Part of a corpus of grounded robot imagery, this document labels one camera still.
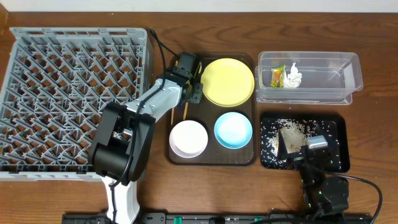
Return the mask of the wooden chopstick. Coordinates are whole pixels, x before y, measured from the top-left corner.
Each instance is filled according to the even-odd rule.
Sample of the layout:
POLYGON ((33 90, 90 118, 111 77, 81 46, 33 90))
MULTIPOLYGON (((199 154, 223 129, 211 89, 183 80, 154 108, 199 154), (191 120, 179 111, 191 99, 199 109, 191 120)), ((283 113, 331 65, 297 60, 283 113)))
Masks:
MULTIPOLYGON (((201 68, 202 68, 201 62, 199 62, 198 69, 197 69, 197 74, 199 74, 201 72, 201 68)), ((185 103, 184 112, 183 112, 183 121, 186 119, 187 110, 188 110, 188 102, 185 103)))
POLYGON ((171 110, 170 125, 173 125, 173 123, 174 123, 174 112, 175 112, 175 108, 173 107, 171 110))

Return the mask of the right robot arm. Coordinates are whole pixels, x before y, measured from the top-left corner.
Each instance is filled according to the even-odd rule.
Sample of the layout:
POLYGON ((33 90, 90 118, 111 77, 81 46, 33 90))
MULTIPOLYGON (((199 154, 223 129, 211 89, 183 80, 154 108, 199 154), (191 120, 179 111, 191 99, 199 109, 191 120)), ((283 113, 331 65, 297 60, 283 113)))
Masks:
POLYGON ((282 131, 278 132, 278 158, 296 167, 302 178, 303 196, 310 207, 306 216, 311 220, 342 214, 348 205, 348 182, 343 177, 323 170, 338 149, 336 142, 316 125, 316 136, 305 138, 297 152, 288 152, 282 131))

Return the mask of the light blue bowl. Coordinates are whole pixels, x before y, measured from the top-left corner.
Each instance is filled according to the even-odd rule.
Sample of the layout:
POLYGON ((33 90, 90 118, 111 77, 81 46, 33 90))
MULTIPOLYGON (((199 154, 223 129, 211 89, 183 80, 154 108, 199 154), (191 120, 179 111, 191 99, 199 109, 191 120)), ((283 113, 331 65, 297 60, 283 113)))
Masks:
POLYGON ((228 112, 216 120, 214 134, 216 140, 223 147, 240 149, 251 140, 253 129, 250 120, 245 115, 228 112))

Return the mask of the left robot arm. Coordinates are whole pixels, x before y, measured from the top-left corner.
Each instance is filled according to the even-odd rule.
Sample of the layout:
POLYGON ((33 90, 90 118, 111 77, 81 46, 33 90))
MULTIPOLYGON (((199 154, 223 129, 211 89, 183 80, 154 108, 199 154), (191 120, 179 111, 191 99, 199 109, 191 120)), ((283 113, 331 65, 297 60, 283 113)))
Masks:
POLYGON ((104 107, 88 162, 106 187, 110 223, 134 223, 137 218, 137 181, 146 168, 155 124, 176 106, 200 102, 200 72, 197 56, 184 52, 139 98, 104 107))

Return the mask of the green snack wrapper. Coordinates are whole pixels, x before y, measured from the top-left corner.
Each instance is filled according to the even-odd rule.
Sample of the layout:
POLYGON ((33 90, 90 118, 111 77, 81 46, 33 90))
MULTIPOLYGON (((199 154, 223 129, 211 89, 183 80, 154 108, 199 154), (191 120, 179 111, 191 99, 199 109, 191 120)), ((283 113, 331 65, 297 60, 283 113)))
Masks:
POLYGON ((284 77, 285 77, 285 65, 279 68, 273 68, 271 71, 272 71, 271 87, 283 88, 284 77))

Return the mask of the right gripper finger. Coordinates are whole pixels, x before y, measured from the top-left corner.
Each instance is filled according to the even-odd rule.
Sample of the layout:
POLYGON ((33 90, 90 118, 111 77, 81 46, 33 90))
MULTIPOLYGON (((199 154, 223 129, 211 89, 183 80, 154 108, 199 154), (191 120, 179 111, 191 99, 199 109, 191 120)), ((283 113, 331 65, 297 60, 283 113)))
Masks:
POLYGON ((328 138, 328 134, 324 131, 319 123, 315 123, 315 134, 317 136, 323 136, 325 139, 328 138))
POLYGON ((305 145, 305 135, 298 128, 282 128, 277 134, 277 157, 279 160, 296 157, 305 145))

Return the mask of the aluminium foil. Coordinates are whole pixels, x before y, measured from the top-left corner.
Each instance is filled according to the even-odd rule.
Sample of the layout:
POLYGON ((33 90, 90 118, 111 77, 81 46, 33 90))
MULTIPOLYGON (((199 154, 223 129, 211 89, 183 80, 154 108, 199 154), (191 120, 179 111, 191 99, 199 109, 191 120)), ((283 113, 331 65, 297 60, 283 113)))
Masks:
POLYGON ((290 73, 284 72, 283 87, 284 88, 298 88, 302 82, 302 74, 293 63, 290 68, 290 73))

